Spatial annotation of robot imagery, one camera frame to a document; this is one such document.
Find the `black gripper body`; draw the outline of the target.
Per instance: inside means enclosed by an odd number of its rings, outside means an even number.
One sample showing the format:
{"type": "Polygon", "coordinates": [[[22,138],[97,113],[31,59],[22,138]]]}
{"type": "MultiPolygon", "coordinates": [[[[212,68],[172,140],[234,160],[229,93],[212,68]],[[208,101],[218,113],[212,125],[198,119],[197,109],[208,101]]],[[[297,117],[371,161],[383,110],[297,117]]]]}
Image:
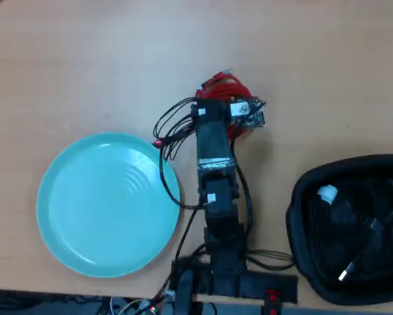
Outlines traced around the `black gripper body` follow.
{"type": "Polygon", "coordinates": [[[190,117],[196,121],[231,122],[230,103],[224,100],[196,100],[191,105],[190,117]]]}

